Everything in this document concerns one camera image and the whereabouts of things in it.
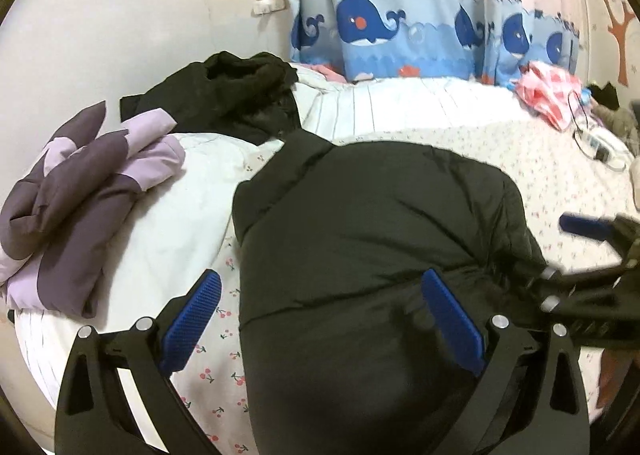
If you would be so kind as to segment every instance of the cartoon whale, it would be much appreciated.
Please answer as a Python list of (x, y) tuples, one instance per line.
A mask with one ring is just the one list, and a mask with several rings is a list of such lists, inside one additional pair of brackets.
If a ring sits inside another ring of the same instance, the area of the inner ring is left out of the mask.
[(380, 18), (375, 5), (369, 0), (342, 0), (336, 9), (338, 32), (345, 43), (375, 45), (393, 39), (400, 30), (400, 20), (406, 19), (403, 10), (386, 13), (386, 19), (396, 22), (390, 29)]
[(575, 67), (577, 66), (577, 55), (574, 53), (575, 43), (571, 40), (571, 46), (569, 48), (569, 72), (575, 74)]
[(302, 49), (302, 47), (312, 47), (320, 37), (320, 29), (318, 26), (321, 23), (324, 23), (324, 16), (322, 16), (322, 14), (318, 14), (315, 18), (306, 19), (306, 26), (316, 29), (316, 33), (310, 36), (302, 25), (302, 16), (297, 15), (293, 22), (293, 29), (291, 30), (291, 46), (297, 50)]
[(502, 26), (502, 43), (511, 54), (521, 59), (529, 50), (529, 40), (522, 25), (522, 13), (512, 14)]
[(481, 35), (476, 34), (474, 24), (466, 13), (464, 7), (460, 6), (460, 10), (456, 15), (456, 34), (458, 35), (458, 41), (462, 47), (480, 47), (484, 43), (484, 23), (476, 23), (476, 28), (481, 31)]
[(562, 50), (562, 33), (554, 32), (549, 39), (546, 40), (546, 55), (554, 65), (560, 63), (560, 53)]

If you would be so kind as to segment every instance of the pink fabric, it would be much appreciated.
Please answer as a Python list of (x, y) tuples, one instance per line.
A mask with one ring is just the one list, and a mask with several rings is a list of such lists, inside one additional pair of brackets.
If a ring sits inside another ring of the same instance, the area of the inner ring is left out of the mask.
[(307, 69), (311, 69), (311, 70), (315, 70), (316, 72), (320, 72), (327, 81), (333, 81), (335, 83), (348, 83), (347, 79), (345, 79), (344, 76), (341, 76), (340, 74), (338, 74), (338, 72), (335, 72), (334, 70), (330, 69), (329, 67), (327, 67), (326, 65), (306, 65), (306, 64), (302, 64), (303, 67), (306, 67)]
[(571, 107), (580, 110), (582, 82), (567, 70), (540, 61), (524, 67), (515, 91), (556, 130), (564, 131), (571, 125)]

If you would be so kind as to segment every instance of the blue gripper pad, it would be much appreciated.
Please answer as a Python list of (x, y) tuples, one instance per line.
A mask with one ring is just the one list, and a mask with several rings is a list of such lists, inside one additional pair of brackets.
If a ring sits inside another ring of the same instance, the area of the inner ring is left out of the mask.
[(162, 375), (169, 377), (186, 366), (221, 297), (220, 275), (209, 271), (162, 338)]
[(456, 363), (479, 377), (484, 370), (484, 342), (479, 330), (438, 274), (422, 275), (422, 296), (450, 346)]
[(613, 232), (611, 221), (605, 218), (589, 218), (586, 216), (564, 213), (559, 219), (560, 229), (572, 235), (586, 237), (599, 242), (606, 241)]

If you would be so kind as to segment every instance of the whale curtain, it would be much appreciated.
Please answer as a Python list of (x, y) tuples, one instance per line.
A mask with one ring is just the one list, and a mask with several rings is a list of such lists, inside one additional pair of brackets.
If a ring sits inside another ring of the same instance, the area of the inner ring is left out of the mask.
[(289, 0), (295, 62), (348, 80), (478, 78), (509, 86), (539, 60), (575, 71), (585, 0)]

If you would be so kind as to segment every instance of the white power adapter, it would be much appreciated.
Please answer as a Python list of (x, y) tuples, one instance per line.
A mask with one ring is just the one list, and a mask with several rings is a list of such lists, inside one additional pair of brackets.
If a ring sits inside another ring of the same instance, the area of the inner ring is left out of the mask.
[(601, 126), (578, 127), (574, 139), (587, 157), (606, 164), (612, 170), (624, 171), (634, 161), (625, 143)]

